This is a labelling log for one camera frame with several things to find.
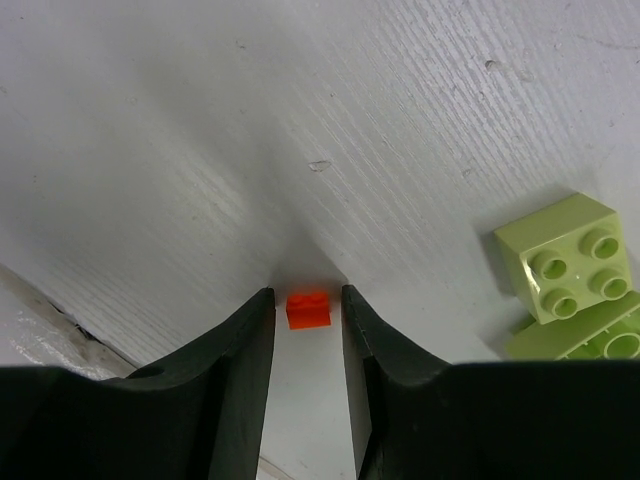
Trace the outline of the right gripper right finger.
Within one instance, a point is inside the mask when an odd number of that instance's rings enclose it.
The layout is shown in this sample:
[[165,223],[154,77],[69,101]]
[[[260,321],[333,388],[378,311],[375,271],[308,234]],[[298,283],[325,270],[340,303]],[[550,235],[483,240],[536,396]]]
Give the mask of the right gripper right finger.
[[360,479],[635,479],[635,360],[449,364],[351,285],[342,338]]

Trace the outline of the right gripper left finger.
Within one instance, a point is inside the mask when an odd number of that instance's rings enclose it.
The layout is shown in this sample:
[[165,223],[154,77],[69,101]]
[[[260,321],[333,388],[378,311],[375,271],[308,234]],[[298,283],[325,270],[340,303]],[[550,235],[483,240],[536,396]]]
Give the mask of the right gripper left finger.
[[125,378],[1,371],[5,479],[253,479],[275,337],[264,288],[227,320]]

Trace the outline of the small orange lego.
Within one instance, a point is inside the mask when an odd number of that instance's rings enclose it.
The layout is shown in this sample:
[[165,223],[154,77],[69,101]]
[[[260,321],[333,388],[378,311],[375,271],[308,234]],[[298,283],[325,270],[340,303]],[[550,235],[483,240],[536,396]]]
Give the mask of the small orange lego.
[[287,298],[286,316],[291,330],[304,330],[331,325],[330,297],[327,292],[294,294]]

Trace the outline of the green orange lego brick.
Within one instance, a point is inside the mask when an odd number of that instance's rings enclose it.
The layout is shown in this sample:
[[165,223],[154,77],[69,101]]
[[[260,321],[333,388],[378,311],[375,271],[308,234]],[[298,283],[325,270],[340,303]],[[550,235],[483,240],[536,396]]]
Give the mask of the green orange lego brick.
[[639,357],[639,294],[603,302],[568,320],[529,325],[506,343],[516,360],[629,360]]

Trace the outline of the light green lego brick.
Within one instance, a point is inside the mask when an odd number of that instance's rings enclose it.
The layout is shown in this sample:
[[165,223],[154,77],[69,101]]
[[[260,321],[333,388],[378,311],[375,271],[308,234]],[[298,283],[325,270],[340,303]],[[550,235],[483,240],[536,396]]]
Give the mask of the light green lego brick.
[[516,296],[542,325],[632,290],[619,216],[585,194],[512,221],[494,235]]

